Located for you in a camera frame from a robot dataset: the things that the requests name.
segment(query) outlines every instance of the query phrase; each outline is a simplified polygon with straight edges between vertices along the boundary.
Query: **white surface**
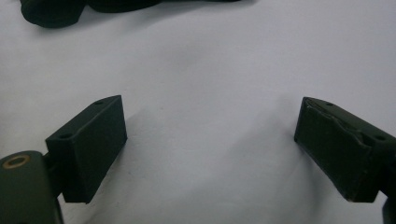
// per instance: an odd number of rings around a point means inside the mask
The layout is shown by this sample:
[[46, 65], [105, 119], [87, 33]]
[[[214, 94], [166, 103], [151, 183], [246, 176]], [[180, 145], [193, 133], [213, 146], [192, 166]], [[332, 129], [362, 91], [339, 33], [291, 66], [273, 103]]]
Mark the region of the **white surface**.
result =
[[0, 22], [1, 157], [123, 98], [127, 145], [67, 224], [382, 222], [382, 194], [346, 202], [292, 136], [303, 96], [396, 134], [395, 1], [86, 7], [46, 30], [1, 0]]

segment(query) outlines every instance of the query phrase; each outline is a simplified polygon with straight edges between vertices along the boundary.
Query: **circular hole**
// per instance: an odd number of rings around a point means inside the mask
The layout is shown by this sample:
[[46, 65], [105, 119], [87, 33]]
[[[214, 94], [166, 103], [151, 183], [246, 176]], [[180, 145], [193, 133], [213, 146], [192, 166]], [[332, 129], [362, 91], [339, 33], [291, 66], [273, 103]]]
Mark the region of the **circular hole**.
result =
[[73, 134], [71, 134], [71, 133], [65, 133], [65, 134], [62, 134], [61, 136], [59, 136], [59, 138], [65, 139], [65, 138], [69, 138], [69, 137], [71, 137], [71, 136], [73, 136]]
[[378, 139], [379, 141], [385, 141], [386, 140], [386, 138], [381, 136], [381, 135], [377, 135], [375, 138]]
[[12, 157], [3, 163], [3, 168], [5, 169], [14, 169], [20, 166], [23, 166], [26, 162], [30, 160], [30, 156], [28, 155], [18, 155]]

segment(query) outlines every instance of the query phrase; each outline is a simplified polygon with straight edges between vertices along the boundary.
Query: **plastic part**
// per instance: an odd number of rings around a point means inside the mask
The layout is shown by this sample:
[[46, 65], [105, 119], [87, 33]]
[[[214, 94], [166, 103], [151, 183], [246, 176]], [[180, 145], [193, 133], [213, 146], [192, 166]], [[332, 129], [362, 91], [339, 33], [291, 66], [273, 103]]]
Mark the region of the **plastic part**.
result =
[[126, 139], [120, 96], [91, 104], [47, 138], [49, 156], [65, 180], [66, 202], [91, 201]]
[[41, 153], [15, 153], [0, 164], [0, 223], [63, 223]]
[[0, 160], [0, 223], [62, 224], [57, 197], [89, 203], [127, 140], [121, 97], [97, 101], [46, 142]]
[[394, 200], [387, 199], [382, 207], [382, 217], [384, 219], [384, 224], [396, 223], [396, 202]]
[[329, 102], [305, 97], [295, 141], [351, 202], [372, 203], [394, 161], [396, 139]]
[[96, 11], [115, 13], [135, 11], [160, 4], [162, 0], [87, 0], [88, 5]]
[[78, 22], [85, 0], [21, 0], [21, 13], [32, 24], [61, 28]]

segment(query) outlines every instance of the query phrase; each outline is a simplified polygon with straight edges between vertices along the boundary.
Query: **scratched black plastic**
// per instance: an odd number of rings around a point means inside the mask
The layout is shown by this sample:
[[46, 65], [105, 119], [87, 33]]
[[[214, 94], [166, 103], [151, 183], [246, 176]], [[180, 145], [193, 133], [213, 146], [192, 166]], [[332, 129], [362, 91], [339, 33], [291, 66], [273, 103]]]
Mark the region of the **scratched black plastic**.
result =
[[396, 139], [337, 105], [305, 97], [294, 139], [351, 202], [372, 203], [389, 178]]

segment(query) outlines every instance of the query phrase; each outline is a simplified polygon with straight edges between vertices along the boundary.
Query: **rectangular black block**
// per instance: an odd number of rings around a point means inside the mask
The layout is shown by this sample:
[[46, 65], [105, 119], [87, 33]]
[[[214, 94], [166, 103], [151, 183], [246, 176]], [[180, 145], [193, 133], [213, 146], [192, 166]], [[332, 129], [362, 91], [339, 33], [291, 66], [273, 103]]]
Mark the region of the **rectangular black block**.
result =
[[294, 139], [351, 202], [375, 200], [396, 149], [393, 136], [337, 105], [308, 97]]
[[121, 96], [99, 100], [47, 138], [60, 165], [64, 199], [89, 203], [127, 140]]

